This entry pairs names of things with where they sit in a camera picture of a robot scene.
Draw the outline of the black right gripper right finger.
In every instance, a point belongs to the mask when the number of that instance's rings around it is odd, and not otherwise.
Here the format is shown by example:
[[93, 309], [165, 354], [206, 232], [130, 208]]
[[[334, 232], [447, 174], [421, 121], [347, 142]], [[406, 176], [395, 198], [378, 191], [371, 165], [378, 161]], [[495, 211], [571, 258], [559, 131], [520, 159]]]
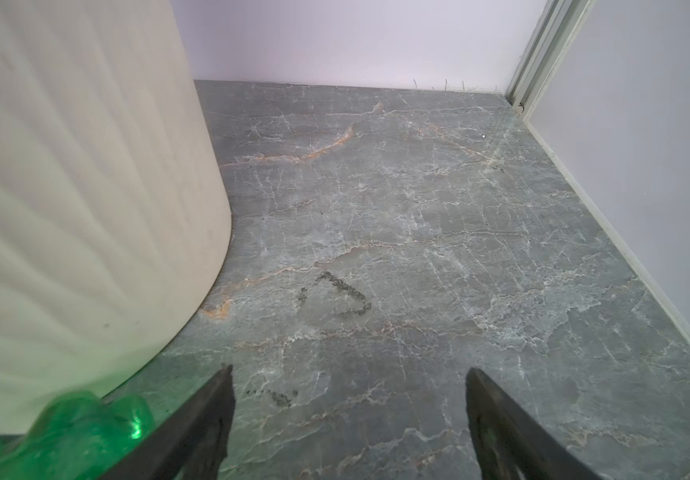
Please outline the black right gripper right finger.
[[598, 479], [489, 375], [466, 375], [466, 411], [484, 479]]

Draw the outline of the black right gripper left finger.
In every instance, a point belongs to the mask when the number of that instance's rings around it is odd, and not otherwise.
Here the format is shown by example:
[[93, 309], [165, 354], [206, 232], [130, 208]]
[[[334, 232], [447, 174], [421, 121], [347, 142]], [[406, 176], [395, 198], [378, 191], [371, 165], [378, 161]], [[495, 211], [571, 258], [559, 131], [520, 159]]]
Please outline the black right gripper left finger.
[[216, 479], [228, 456], [235, 408], [233, 367], [226, 365], [101, 477]]

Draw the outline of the green bottle yellow cap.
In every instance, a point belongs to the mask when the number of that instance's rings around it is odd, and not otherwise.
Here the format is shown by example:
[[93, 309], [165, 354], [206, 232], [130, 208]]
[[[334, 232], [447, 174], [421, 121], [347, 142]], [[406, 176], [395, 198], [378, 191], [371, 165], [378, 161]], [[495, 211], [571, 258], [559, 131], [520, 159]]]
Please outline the green bottle yellow cap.
[[67, 393], [23, 436], [0, 435], [0, 479], [97, 479], [155, 429], [138, 395], [105, 402], [89, 391]]

